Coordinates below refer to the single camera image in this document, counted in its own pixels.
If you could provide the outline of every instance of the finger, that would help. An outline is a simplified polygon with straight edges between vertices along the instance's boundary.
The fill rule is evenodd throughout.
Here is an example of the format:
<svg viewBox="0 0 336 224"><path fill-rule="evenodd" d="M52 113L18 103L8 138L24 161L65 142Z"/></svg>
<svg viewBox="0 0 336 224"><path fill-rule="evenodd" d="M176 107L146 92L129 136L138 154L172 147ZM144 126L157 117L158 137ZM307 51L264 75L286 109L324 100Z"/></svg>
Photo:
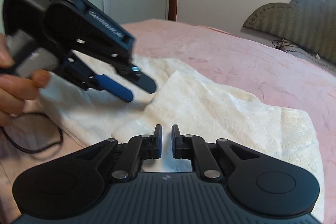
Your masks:
<svg viewBox="0 0 336 224"><path fill-rule="evenodd" d="M3 89L0 89L0 110L6 113L20 115L25 106L25 101L15 98Z"/></svg>
<svg viewBox="0 0 336 224"><path fill-rule="evenodd" d="M14 61L7 51L6 37L0 33L0 67L10 68L14 65Z"/></svg>
<svg viewBox="0 0 336 224"><path fill-rule="evenodd" d="M9 124L11 116L8 113L5 113L0 110L0 127L4 127Z"/></svg>
<svg viewBox="0 0 336 224"><path fill-rule="evenodd" d="M0 76L0 89L22 100L34 100L39 93L32 80L13 75Z"/></svg>
<svg viewBox="0 0 336 224"><path fill-rule="evenodd" d="M45 70L37 70L31 79L34 81L35 86L42 89L48 85L50 73Z"/></svg>

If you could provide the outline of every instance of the striped headboard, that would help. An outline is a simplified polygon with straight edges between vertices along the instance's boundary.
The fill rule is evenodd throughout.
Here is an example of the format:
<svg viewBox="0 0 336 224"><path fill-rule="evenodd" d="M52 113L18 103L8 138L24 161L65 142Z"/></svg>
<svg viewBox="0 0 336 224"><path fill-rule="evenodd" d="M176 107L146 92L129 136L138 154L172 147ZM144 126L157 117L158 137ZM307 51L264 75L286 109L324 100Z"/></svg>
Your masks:
<svg viewBox="0 0 336 224"><path fill-rule="evenodd" d="M243 26L290 40L336 64L336 0L266 4Z"/></svg>

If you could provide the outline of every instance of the metal pin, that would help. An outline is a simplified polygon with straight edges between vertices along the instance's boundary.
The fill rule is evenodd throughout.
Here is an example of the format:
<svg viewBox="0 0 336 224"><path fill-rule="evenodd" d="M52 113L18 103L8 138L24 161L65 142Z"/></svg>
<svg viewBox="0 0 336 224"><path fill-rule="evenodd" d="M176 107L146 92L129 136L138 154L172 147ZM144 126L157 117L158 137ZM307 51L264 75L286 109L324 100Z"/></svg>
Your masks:
<svg viewBox="0 0 336 224"><path fill-rule="evenodd" d="M204 172L204 176L206 176L208 179L216 179L221 176L221 173L217 170L207 170Z"/></svg>
<svg viewBox="0 0 336 224"><path fill-rule="evenodd" d="M135 72L138 72L138 71L140 71L140 68L139 67L132 67L132 70L135 71Z"/></svg>
<svg viewBox="0 0 336 224"><path fill-rule="evenodd" d="M76 41L77 41L78 43L80 43L80 44L84 44L84 43L85 43L85 40L82 40L82 39L79 39L79 38L77 38Z"/></svg>
<svg viewBox="0 0 336 224"><path fill-rule="evenodd" d="M112 173L114 179L125 179L128 177L128 173L123 170L117 170Z"/></svg>

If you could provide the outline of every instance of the cloth fold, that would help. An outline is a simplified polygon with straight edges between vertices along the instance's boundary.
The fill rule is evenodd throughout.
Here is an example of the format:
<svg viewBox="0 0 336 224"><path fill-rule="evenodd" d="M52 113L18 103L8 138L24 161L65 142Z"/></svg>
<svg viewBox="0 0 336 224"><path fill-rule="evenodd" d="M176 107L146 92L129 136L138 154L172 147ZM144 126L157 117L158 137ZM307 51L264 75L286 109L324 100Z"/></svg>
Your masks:
<svg viewBox="0 0 336 224"><path fill-rule="evenodd" d="M107 92L78 89L54 76L41 92L45 113L79 144L92 145L106 138L127 142L135 135L152 133L163 126L161 160L149 160L149 172L191 171L190 161L174 160L170 131L178 124L182 134L218 138L237 143L300 166L315 175L320 196L313 215L323 222L324 174L319 143L309 115L301 110L263 104L256 96L212 82L177 59L136 56L134 63L154 78L159 91L148 95L113 73L98 60L77 53L96 73L106 74L134 92L126 104Z"/></svg>

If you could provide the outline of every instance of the pink blanket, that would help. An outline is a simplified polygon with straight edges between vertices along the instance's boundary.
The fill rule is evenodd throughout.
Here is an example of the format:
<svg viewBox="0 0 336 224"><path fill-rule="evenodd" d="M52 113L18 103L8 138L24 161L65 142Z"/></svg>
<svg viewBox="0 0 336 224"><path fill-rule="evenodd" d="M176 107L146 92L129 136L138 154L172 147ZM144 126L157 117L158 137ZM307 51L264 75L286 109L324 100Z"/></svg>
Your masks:
<svg viewBox="0 0 336 224"><path fill-rule="evenodd" d="M285 52L201 26L149 20L127 24L137 37L134 52L179 58L209 79L255 94L268 105L309 113L320 142L325 172L325 224L336 222L336 78ZM61 151L37 160L10 147L0 136L0 197L4 222L19 212L10 188L23 170L79 149L67 138Z"/></svg>

